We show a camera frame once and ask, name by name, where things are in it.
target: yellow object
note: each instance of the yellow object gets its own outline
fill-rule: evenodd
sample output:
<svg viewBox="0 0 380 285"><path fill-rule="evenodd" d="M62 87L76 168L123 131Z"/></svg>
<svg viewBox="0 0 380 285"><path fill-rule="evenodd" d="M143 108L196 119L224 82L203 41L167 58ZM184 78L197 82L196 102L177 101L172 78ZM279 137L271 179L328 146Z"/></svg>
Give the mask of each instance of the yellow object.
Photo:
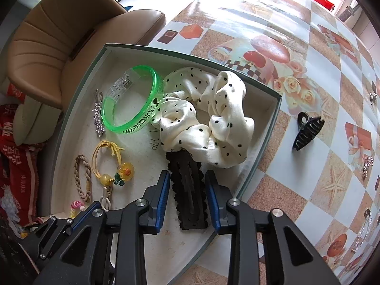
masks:
<svg viewBox="0 0 380 285"><path fill-rule="evenodd" d="M123 163L117 167L117 172L125 182L131 180L134 176L134 167L131 163Z"/></svg>
<svg viewBox="0 0 380 285"><path fill-rule="evenodd" d="M112 184L112 177L107 174L101 175L100 183L104 186L110 186Z"/></svg>
<svg viewBox="0 0 380 285"><path fill-rule="evenodd" d="M119 148L116 143L108 140L102 140L95 148L94 153L92 153L92 161L91 161L91 169L95 176L100 180L100 183L104 186L109 186L112 182L115 181L115 178L112 178L110 175L101 175L96 168L96 158L98 156L98 152L100 148L111 148L111 155L116 155L117 164L121 166L121 155L119 150L124 150L123 148Z"/></svg>

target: white satin scrunchie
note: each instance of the white satin scrunchie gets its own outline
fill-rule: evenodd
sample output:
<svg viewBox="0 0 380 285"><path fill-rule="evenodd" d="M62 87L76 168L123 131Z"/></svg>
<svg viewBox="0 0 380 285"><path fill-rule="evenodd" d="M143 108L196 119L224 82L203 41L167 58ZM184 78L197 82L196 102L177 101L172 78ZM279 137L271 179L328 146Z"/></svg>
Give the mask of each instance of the white satin scrunchie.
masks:
<svg viewBox="0 0 380 285"><path fill-rule="evenodd" d="M152 121L160 129L164 151L189 151L196 162L228 168L244 162L255 123L244 117L244 82L234 73L216 77L184 67L164 79L165 96ZM209 125L200 124L197 109L208 112Z"/></svg>

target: patterned tablecloth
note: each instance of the patterned tablecloth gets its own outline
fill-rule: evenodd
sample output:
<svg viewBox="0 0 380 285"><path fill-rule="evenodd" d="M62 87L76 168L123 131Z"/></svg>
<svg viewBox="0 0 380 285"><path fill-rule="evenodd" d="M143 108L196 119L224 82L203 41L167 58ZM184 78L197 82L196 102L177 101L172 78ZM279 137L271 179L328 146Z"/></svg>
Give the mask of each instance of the patterned tablecloth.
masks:
<svg viewBox="0 0 380 285"><path fill-rule="evenodd" d="M349 284L380 240L379 102L369 100L369 93L380 89L380 67L362 42L312 0L195 0L150 46L228 65L282 94L247 202L256 209L283 209L341 283ZM301 111L326 123L296 152L292 144ZM374 165L364 179L366 156ZM354 252L367 208L373 226ZM222 261L229 251L218 256L211 249L202 255L210 260L201 257L178 284L227 283L228 269L220 267L228 267ZM264 281L261 239L259 249Z"/></svg>

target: red bag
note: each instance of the red bag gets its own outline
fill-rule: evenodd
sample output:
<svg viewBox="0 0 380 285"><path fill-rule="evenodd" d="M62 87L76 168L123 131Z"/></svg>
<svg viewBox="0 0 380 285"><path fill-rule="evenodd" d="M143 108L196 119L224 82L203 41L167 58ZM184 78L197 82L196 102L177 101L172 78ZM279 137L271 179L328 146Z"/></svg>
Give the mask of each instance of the red bag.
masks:
<svg viewBox="0 0 380 285"><path fill-rule="evenodd" d="M13 118L17 105L0 106L0 213L10 226L35 221L38 192L37 153L43 144L16 146Z"/></svg>

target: black claw clip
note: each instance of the black claw clip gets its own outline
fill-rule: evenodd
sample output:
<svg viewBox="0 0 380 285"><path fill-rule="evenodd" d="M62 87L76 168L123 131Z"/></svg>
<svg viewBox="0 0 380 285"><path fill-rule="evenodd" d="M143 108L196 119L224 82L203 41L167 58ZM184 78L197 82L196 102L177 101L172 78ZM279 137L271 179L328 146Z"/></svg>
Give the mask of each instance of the black claw clip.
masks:
<svg viewBox="0 0 380 285"><path fill-rule="evenodd" d="M296 140L294 140L293 148L298 151L318 135L324 126L324 120L319 116L310 118L306 112L300 112L297 116L297 122L299 131Z"/></svg>
<svg viewBox="0 0 380 285"><path fill-rule="evenodd" d="M175 192L178 219L180 228L205 229L207 223L206 193L204 192L203 172L201 163L195 162L190 153L183 150L167 152L169 161L170 179L173 181L172 189Z"/></svg>

